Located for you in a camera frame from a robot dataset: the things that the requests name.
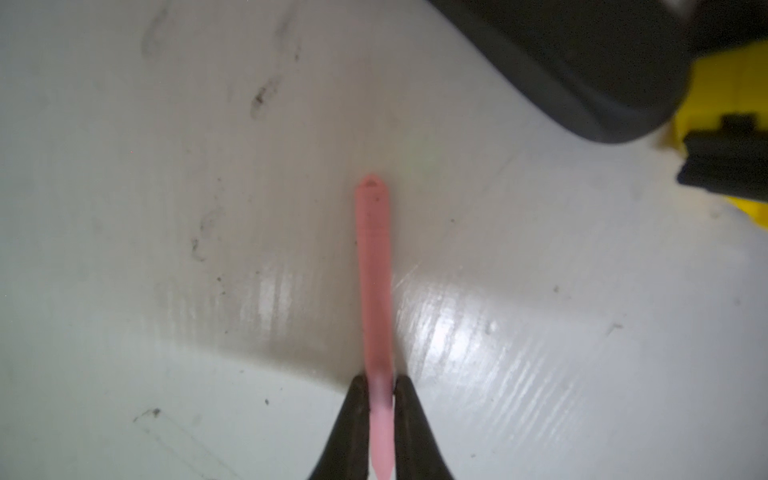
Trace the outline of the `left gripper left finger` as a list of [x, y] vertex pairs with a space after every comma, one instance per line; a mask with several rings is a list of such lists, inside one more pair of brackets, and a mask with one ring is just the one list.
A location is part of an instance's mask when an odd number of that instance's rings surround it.
[[369, 476], [370, 405], [364, 374], [355, 376], [309, 480], [366, 480]]

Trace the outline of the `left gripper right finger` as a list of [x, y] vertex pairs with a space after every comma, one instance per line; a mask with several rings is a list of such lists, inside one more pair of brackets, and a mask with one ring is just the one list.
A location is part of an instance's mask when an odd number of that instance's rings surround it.
[[397, 480], [453, 480], [422, 408], [413, 381], [399, 375], [394, 387]]

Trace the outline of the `pink stylus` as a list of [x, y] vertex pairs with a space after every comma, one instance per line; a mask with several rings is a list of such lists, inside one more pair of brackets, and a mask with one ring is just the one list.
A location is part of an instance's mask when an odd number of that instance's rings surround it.
[[376, 175], [366, 176], [355, 188], [355, 226], [370, 458], [375, 476], [390, 479], [395, 468], [390, 203], [388, 188]]

